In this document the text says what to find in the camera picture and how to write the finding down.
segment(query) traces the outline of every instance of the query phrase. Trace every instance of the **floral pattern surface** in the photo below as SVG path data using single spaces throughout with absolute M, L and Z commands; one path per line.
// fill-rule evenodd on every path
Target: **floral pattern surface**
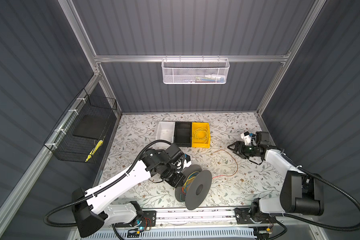
M 254 113 L 198 113 L 198 114 L 139 114 L 123 115 L 116 136 L 105 163 L 100 183 L 115 176 L 128 167 L 139 151 L 155 140 L 159 121 L 208 122 L 211 132 L 210 148 L 181 147 L 191 156 L 192 164 L 211 171 L 211 189 L 200 207 L 250 205 L 257 197 L 278 196 L 283 179 L 276 169 L 263 162 L 256 165 L 241 159 L 226 147 L 240 140 L 245 131 L 261 131 Z M 158 176 L 151 178 L 159 181 Z M 149 180 L 135 185 L 116 199 L 113 204 L 137 201 L 142 208 L 185 207 L 174 197 L 174 188 L 165 182 L 153 183 Z

